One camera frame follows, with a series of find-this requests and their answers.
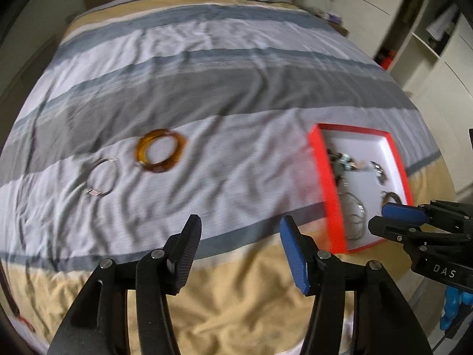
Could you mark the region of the wooden nightstand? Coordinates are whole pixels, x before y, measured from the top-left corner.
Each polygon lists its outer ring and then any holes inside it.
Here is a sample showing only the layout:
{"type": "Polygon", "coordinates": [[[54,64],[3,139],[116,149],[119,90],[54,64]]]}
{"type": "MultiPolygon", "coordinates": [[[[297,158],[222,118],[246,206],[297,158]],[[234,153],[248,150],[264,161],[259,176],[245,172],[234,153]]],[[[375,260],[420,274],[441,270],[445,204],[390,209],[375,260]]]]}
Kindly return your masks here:
{"type": "Polygon", "coordinates": [[[330,27],[336,30],[340,35],[348,37],[349,31],[343,26],[342,19],[336,15],[322,12],[318,14],[318,17],[324,20],[330,27]]]}

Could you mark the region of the dark brown bangle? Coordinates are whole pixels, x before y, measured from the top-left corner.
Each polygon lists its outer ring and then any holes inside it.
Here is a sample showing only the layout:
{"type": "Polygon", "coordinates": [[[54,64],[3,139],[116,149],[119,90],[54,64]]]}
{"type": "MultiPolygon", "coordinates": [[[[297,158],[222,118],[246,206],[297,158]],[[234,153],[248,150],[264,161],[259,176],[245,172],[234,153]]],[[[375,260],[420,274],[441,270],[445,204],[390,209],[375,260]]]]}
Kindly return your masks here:
{"type": "Polygon", "coordinates": [[[388,203],[402,204],[400,196],[393,191],[382,192],[382,206],[388,203]]]}

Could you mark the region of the amber bangle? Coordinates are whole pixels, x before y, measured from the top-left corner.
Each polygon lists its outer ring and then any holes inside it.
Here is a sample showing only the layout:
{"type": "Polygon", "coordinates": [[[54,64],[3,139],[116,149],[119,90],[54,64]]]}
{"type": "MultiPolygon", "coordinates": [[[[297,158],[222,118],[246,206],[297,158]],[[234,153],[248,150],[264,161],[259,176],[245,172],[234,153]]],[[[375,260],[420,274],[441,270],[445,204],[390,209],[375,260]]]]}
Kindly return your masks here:
{"type": "Polygon", "coordinates": [[[168,172],[179,162],[186,143],[187,139],[177,131],[150,131],[135,145],[135,165],[152,173],[168,172]]]}

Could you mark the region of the striped bed duvet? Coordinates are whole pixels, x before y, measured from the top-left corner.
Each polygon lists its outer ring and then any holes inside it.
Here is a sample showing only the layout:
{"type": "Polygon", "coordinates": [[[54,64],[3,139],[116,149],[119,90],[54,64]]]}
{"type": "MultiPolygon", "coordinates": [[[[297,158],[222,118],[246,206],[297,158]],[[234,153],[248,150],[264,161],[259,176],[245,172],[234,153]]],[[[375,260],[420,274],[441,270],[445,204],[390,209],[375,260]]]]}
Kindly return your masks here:
{"type": "Polygon", "coordinates": [[[1,305],[46,353],[103,258],[138,260],[200,216],[202,240],[170,310],[184,354],[293,354],[311,301],[295,288],[282,216],[318,238],[325,208],[308,133],[391,134],[414,202],[455,189],[419,110],[347,38],[290,2],[128,0],[78,17],[1,152],[1,305]],[[165,128],[187,143],[168,172],[135,165],[165,128]],[[114,156],[111,194],[89,196],[114,156]]]}

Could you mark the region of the red jewelry box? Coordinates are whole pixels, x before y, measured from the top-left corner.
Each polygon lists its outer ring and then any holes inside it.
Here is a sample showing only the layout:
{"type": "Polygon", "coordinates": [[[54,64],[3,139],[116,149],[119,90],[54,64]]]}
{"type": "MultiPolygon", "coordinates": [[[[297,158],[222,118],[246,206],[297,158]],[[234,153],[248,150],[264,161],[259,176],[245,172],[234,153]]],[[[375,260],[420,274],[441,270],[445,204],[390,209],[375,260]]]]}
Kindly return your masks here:
{"type": "Polygon", "coordinates": [[[382,239],[368,222],[382,212],[382,192],[412,205],[405,169],[387,131],[318,123],[308,135],[325,206],[327,239],[333,253],[357,252],[382,239]]]}

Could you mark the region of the thin silver bangle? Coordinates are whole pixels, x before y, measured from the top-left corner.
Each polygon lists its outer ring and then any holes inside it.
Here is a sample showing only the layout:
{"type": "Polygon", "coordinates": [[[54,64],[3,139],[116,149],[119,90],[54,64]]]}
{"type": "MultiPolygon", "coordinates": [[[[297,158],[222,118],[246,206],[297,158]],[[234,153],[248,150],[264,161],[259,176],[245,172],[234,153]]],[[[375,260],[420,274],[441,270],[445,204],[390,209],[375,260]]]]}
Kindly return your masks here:
{"type": "Polygon", "coordinates": [[[119,161],[114,156],[97,160],[86,177],[85,192],[89,196],[104,197],[113,191],[119,178],[119,161]]]}

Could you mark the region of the white wardrobe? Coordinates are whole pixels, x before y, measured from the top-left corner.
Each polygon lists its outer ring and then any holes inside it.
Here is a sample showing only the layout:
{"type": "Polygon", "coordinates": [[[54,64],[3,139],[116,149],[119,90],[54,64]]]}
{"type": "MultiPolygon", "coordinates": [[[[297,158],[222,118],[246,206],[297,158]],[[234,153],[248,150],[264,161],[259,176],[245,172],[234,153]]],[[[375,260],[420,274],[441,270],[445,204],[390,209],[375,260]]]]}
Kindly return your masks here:
{"type": "Polygon", "coordinates": [[[341,19],[421,111],[457,194],[472,190],[472,27],[454,0],[296,0],[341,19]]]}

